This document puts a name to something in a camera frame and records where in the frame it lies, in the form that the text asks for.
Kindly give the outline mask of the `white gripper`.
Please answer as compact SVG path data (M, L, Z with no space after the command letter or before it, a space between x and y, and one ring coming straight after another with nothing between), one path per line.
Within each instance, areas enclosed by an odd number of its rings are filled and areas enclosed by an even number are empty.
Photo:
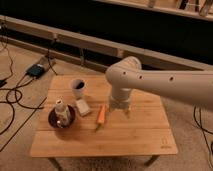
M109 96L109 107L106 111L106 117L113 113L114 109L125 109L124 114L130 118L130 96L131 89L112 89Z

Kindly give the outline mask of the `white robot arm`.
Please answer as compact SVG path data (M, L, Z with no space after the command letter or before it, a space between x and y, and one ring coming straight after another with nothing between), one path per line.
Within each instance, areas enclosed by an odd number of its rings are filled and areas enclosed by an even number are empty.
M213 71L143 70L138 58L129 56L105 72L111 85L109 109L127 110L133 89L191 104L213 112Z

